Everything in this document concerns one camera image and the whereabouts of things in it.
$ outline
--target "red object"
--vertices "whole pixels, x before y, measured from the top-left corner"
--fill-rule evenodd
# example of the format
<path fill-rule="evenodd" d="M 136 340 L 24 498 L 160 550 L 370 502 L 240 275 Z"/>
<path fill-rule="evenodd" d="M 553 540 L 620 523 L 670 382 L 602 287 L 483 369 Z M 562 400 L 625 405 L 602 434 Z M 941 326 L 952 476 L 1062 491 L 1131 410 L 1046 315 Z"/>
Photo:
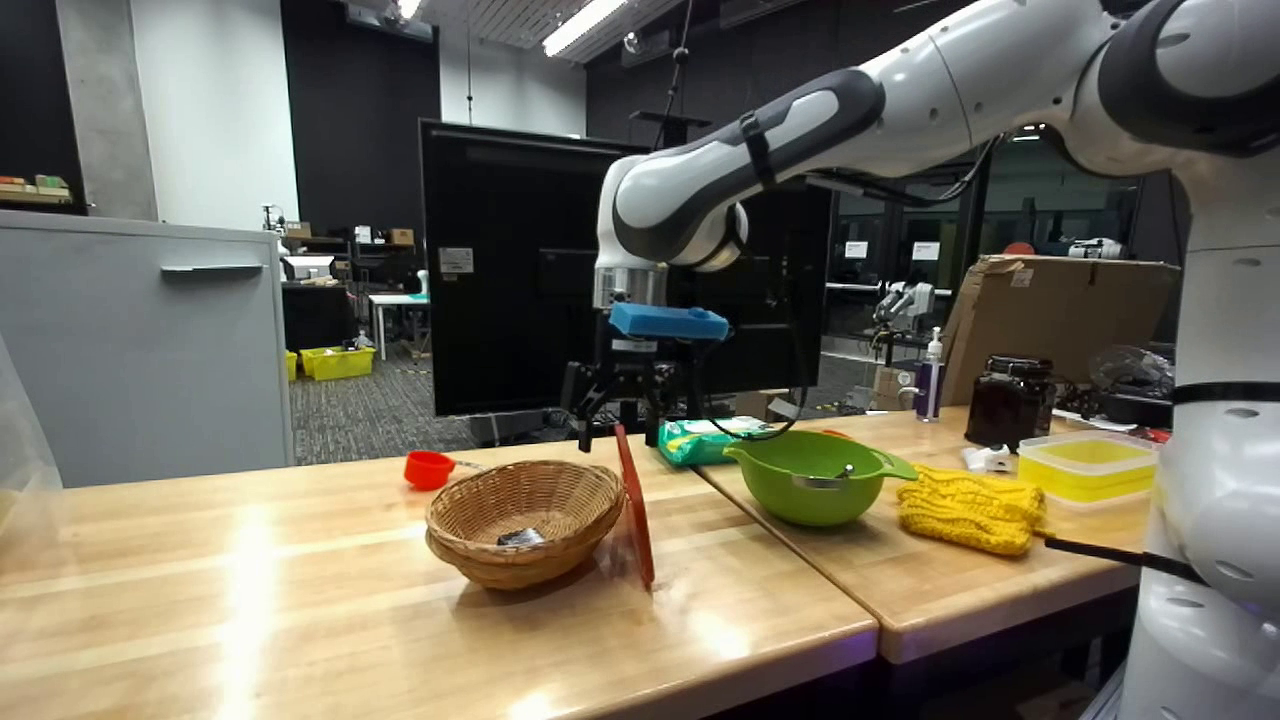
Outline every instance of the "red object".
<path fill-rule="evenodd" d="M 453 457 L 443 451 L 427 451 L 427 447 L 411 447 L 402 457 L 402 483 L 411 483 L 416 491 L 433 491 L 446 483 L 446 472 L 456 466 Z"/>
<path fill-rule="evenodd" d="M 653 544 L 646 544 L 646 510 L 643 510 L 641 472 L 633 460 L 627 427 L 612 425 L 612 434 L 616 434 L 616 457 L 625 464 L 625 498 L 627 498 L 633 537 L 634 537 L 641 588 L 653 590 Z"/>

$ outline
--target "green bowl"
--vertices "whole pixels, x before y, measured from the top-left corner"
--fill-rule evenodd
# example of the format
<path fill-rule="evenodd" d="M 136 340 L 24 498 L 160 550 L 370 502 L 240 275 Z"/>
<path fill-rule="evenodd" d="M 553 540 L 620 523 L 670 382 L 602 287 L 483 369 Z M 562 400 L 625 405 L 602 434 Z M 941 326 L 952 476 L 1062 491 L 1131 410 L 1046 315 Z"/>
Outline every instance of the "green bowl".
<path fill-rule="evenodd" d="M 745 466 L 757 502 L 801 527 L 850 523 L 874 502 L 882 476 L 914 476 L 913 464 L 829 431 L 740 439 L 726 457 Z"/>

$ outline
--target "ceiling light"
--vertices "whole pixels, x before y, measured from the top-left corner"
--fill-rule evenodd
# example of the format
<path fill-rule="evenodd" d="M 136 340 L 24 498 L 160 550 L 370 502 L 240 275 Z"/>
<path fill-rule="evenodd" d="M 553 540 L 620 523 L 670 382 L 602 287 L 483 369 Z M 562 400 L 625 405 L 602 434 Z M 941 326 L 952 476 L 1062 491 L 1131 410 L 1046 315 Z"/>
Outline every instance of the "ceiling light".
<path fill-rule="evenodd" d="M 575 44 L 579 35 L 588 35 L 602 14 L 612 14 L 616 7 L 625 7 L 627 0 L 592 0 L 588 7 L 579 7 L 575 14 L 569 14 L 569 23 L 561 23 L 547 40 L 545 53 L 561 56 L 569 44 Z"/>
<path fill-rule="evenodd" d="M 424 0 L 394 0 L 400 18 L 411 18 Z"/>

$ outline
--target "wooden countertop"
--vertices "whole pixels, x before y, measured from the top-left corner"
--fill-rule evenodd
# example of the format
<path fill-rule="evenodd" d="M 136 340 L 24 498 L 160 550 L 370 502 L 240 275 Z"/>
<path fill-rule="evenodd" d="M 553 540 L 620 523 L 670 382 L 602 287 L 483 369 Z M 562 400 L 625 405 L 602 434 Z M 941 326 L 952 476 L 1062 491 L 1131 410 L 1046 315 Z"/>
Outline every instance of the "wooden countertop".
<path fill-rule="evenodd" d="M 0 717 L 702 717 L 874 656 L 861 604 L 690 472 L 634 464 L 653 597 L 606 547 L 547 590 L 471 588 L 400 460 L 62 491 L 60 544 L 0 554 Z"/>
<path fill-rule="evenodd" d="M 960 466 L 965 410 L 920 425 L 913 410 L 813 419 L 903 460 Z M 813 561 L 831 585 L 880 621 L 880 651 L 909 662 L 1060 607 L 1111 597 L 1134 571 L 1036 547 L 1026 561 L 996 561 L 971 547 L 914 540 L 896 523 L 896 483 L 882 483 L 870 510 L 839 531 L 789 527 L 757 508 L 736 464 L 707 466 L 740 508 Z M 1057 537 L 1141 547 L 1149 502 L 1107 510 L 1046 510 Z"/>

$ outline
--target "white container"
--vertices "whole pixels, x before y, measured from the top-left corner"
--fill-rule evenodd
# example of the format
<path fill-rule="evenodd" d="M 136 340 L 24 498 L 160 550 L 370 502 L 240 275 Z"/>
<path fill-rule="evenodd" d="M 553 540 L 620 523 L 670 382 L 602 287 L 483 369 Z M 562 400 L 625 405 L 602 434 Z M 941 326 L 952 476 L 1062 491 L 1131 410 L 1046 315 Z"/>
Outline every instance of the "white container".
<path fill-rule="evenodd" d="M 57 540 L 60 488 L 41 419 L 0 340 L 0 567 Z"/>

